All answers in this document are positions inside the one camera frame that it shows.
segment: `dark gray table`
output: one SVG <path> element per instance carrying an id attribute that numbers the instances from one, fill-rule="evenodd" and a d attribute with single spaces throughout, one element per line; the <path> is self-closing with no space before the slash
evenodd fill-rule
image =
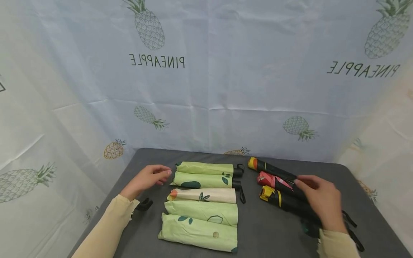
<path id="1" fill-rule="evenodd" d="M 319 162 L 261 159 L 296 175 L 314 174 L 334 182 L 342 193 L 343 209 L 358 224 L 354 232 L 366 248 L 361 253 L 362 258 L 411 258 L 409 252 L 345 166 Z M 164 202 L 174 187 L 155 185 L 139 196 L 140 200 L 150 197 L 154 204 L 148 211 L 139 212 L 133 216 L 122 234 L 114 257 L 318 257 L 317 239 L 310 238 L 303 233 L 297 216 L 260 200 L 261 186 L 256 182 L 258 174 L 247 168 L 248 160 L 249 157 L 246 156 L 161 149 L 137 150 L 69 257 L 99 221 L 110 201 L 137 172 L 149 164 L 163 164 L 174 169 L 178 161 L 232 163 L 234 165 L 242 163 L 245 165 L 246 171 L 241 181 L 247 199 L 246 204 L 239 201 L 239 192 L 237 192 L 238 254 L 158 240 L 157 235 L 162 225 L 161 214 L 166 211 Z"/>

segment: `person's left hand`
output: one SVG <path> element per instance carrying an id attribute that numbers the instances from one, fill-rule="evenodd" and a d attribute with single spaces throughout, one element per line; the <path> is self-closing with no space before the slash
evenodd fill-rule
<path id="1" fill-rule="evenodd" d="M 171 174 L 171 168 L 163 165 L 147 165 L 125 186 L 120 195 L 132 201 L 154 184 L 163 185 Z"/>

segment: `hand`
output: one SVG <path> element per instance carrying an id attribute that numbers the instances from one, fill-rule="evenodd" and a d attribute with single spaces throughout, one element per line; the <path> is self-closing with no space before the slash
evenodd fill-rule
<path id="1" fill-rule="evenodd" d="M 341 193 L 334 184 L 315 175 L 299 175 L 297 178 L 294 183 L 305 193 L 323 228 L 348 234 L 341 210 Z"/>
<path id="2" fill-rule="evenodd" d="M 154 184 L 163 185 L 171 174 L 171 168 L 163 165 L 147 165 L 125 186 L 120 195 L 132 201 Z"/>

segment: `sweater sleeve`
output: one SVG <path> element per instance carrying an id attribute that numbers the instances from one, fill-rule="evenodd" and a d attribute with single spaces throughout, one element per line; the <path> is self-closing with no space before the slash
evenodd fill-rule
<path id="1" fill-rule="evenodd" d="M 139 201 L 129 201 L 121 195 L 113 198 L 72 258 L 113 258 L 122 232 L 138 204 Z"/>
<path id="2" fill-rule="evenodd" d="M 356 244 L 349 235 L 321 229 L 318 254 L 320 258 L 360 258 Z"/>

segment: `pineapple print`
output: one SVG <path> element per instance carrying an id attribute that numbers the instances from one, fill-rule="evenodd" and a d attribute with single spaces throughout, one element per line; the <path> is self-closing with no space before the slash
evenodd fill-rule
<path id="1" fill-rule="evenodd" d="M 378 1 L 382 9 L 377 11 L 383 17 L 371 28 L 364 45 L 364 52 L 370 59 L 390 54 L 400 43 L 409 28 L 410 14 L 406 9 L 413 0 Z"/>
<path id="2" fill-rule="evenodd" d="M 241 149 L 233 149 L 232 151 L 227 151 L 224 154 L 244 156 L 244 155 L 247 155 L 248 153 L 249 153 L 249 149 L 242 147 Z"/>
<path id="3" fill-rule="evenodd" d="M 116 139 L 115 142 L 111 142 L 106 149 L 104 149 L 103 156 L 105 159 L 116 159 L 123 154 L 123 146 L 126 145 L 126 141 Z"/>
<path id="4" fill-rule="evenodd" d="M 307 121 L 300 116 L 290 117 L 284 122 L 282 127 L 291 135 L 299 135 L 300 137 L 298 140 L 301 140 L 302 142 L 309 141 L 310 139 L 314 139 L 314 136 L 318 136 L 316 135 L 317 132 L 314 132 L 314 130 L 309 130 L 309 123 L 307 123 Z"/>
<path id="5" fill-rule="evenodd" d="M 164 31 L 155 14 L 145 8 L 145 0 L 123 1 L 135 13 L 135 26 L 143 44 L 150 50 L 161 48 L 165 44 Z"/>
<path id="6" fill-rule="evenodd" d="M 362 181 L 357 180 L 358 183 L 361 185 L 363 190 L 367 193 L 368 197 L 373 201 L 376 202 L 377 191 L 376 189 L 372 190 L 367 185 L 365 185 Z"/>
<path id="7" fill-rule="evenodd" d="M 365 146 L 361 142 L 360 138 L 357 138 L 357 139 L 354 140 L 354 142 L 351 144 L 351 146 L 349 148 L 353 149 L 357 152 L 361 152 L 363 149 L 365 149 Z"/>
<path id="8" fill-rule="evenodd" d="M 0 175 L 0 203 L 17 199 L 29 192 L 38 184 L 49 187 L 49 182 L 55 178 L 55 164 L 35 169 L 19 169 Z"/>
<path id="9" fill-rule="evenodd" d="M 155 126 L 157 130 L 165 130 L 168 127 L 168 123 L 162 119 L 156 119 L 155 116 L 151 113 L 151 111 L 147 110 L 142 106 L 136 106 L 135 110 L 133 111 L 135 116 L 140 120 L 151 123 Z"/>
<path id="10" fill-rule="evenodd" d="M 95 210 L 92 209 L 87 209 L 86 214 L 85 214 L 85 221 L 83 221 L 84 224 L 89 224 L 90 220 L 92 217 L 95 215 L 95 212 L 99 210 L 99 207 L 95 207 Z"/>

